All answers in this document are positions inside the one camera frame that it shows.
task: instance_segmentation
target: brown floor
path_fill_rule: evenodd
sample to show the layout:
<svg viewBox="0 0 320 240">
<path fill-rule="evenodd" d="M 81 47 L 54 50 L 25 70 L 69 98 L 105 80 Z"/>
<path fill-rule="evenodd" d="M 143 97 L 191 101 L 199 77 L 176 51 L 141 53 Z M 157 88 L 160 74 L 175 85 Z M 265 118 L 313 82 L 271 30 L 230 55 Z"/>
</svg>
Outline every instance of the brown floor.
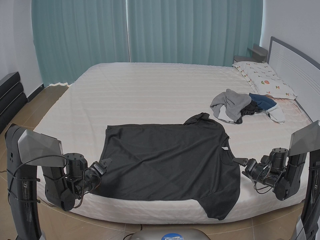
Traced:
<svg viewBox="0 0 320 240">
<path fill-rule="evenodd" d="M 34 129 L 51 106 L 66 91 L 67 86 L 49 86 L 27 103 L 11 123 Z M 6 170 L 6 145 L 4 133 L 0 134 L 0 171 Z M 16 230 L 7 201 L 6 173 L 0 173 L 0 239 L 16 238 Z M 143 225 L 149 228 L 196 228 L 214 240 L 276 240 L 290 239 L 303 204 L 275 210 L 237 222 L 213 225 Z M 131 232 L 140 230 L 140 225 L 124 224 L 87 218 L 72 212 L 49 207 L 44 202 L 38 205 L 41 228 L 47 240 L 122 240 Z"/>
</svg>

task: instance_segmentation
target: curtain fold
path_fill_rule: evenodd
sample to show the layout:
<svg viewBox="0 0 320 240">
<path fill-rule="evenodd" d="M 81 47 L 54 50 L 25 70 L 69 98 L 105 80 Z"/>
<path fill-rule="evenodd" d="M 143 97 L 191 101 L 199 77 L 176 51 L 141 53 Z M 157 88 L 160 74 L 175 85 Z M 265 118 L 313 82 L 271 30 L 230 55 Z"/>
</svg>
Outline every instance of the curtain fold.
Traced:
<svg viewBox="0 0 320 240">
<path fill-rule="evenodd" d="M 132 62 L 231 66 L 259 44 L 263 0 L 128 0 Z"/>
<path fill-rule="evenodd" d="M 32 0 L 32 29 L 45 86 L 73 83 L 102 62 L 129 62 L 126 0 Z"/>
</svg>

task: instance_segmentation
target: black garment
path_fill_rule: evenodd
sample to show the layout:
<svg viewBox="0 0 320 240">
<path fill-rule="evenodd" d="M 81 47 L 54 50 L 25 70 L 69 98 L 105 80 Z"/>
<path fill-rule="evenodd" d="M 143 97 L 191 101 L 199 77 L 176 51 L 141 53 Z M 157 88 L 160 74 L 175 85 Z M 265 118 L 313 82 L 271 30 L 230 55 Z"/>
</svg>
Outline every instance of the black garment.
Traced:
<svg viewBox="0 0 320 240">
<path fill-rule="evenodd" d="M 251 116 L 254 113 L 260 113 L 262 111 L 262 108 L 260 108 L 254 100 L 251 100 L 250 104 L 245 106 L 241 111 L 241 117 L 235 122 L 236 124 L 242 124 L 242 117 L 243 116 Z"/>
<path fill-rule="evenodd" d="M 112 162 L 93 193 L 124 200 L 194 199 L 209 218 L 222 220 L 240 194 L 240 168 L 228 140 L 207 113 L 184 124 L 108 126 L 100 160 Z"/>
</svg>

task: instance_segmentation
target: headboard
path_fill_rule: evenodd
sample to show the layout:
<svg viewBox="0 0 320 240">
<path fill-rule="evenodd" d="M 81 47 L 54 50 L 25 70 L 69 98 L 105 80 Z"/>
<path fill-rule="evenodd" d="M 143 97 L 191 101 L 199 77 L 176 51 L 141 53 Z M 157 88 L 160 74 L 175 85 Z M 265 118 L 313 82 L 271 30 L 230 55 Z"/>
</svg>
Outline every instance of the headboard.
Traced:
<svg viewBox="0 0 320 240">
<path fill-rule="evenodd" d="M 296 102 L 311 121 L 320 120 L 320 64 L 273 36 L 267 63 L 296 93 Z"/>
</svg>

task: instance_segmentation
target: white wall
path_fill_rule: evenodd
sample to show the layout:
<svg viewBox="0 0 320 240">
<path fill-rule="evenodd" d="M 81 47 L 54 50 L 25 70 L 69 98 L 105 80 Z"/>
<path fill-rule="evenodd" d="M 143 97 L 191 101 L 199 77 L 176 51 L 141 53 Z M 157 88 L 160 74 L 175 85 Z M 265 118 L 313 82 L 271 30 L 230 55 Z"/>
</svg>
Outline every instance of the white wall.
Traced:
<svg viewBox="0 0 320 240">
<path fill-rule="evenodd" d="M 18 71 L 28 97 L 42 78 L 33 44 L 31 0 L 0 0 L 0 79 Z"/>
<path fill-rule="evenodd" d="M 264 0 L 260 45 L 274 36 L 320 63 L 320 0 Z"/>
</svg>

